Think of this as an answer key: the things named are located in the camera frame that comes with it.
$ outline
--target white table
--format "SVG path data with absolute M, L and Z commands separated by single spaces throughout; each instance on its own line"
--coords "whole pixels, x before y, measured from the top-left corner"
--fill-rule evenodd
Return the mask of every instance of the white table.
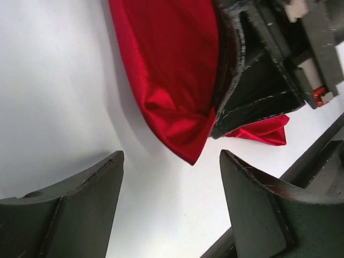
M 344 112 L 341 96 L 290 114 L 284 147 L 209 139 L 192 167 L 142 118 L 107 0 L 0 0 L 0 36 L 0 198 L 21 197 L 123 150 L 107 257 L 200 257 L 230 226 L 220 150 L 279 177 Z

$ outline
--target red satin cloth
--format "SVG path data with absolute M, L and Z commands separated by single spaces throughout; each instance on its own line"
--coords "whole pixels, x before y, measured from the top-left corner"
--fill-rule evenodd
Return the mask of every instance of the red satin cloth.
M 125 70 L 154 134 L 194 164 L 216 119 L 218 30 L 211 0 L 109 0 Z M 286 116 L 228 136 L 285 145 Z

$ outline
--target white surface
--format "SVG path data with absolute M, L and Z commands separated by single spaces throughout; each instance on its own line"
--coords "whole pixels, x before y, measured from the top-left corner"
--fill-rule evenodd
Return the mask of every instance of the white surface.
M 0 35 L 0 198 L 21 197 L 123 150 L 108 258 L 200 257 L 230 226 L 220 150 L 280 176 L 344 112 L 341 96 L 290 114 L 284 147 L 209 139 L 192 167 L 144 122 L 107 0 L 0 0 Z

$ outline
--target red fabric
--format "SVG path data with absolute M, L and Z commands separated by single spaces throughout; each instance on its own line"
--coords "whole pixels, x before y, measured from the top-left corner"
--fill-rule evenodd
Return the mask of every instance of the red fabric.
M 261 141 L 265 144 L 281 146 L 286 144 L 284 126 L 289 117 L 283 115 L 269 118 L 257 123 L 243 126 L 227 134 L 227 137 L 239 137 L 243 139 Z
M 148 126 L 175 154 L 194 164 L 216 118 L 210 103 L 218 30 L 211 1 L 109 3 L 127 76 Z M 285 143 L 282 124 L 274 118 L 231 136 L 280 145 Z

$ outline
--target red cloth bag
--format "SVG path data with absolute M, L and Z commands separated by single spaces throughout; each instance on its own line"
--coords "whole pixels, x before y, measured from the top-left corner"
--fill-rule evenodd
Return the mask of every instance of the red cloth bag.
M 154 134 L 194 164 L 216 119 L 218 30 L 211 0 L 109 0 L 121 57 Z M 287 116 L 227 136 L 285 145 Z

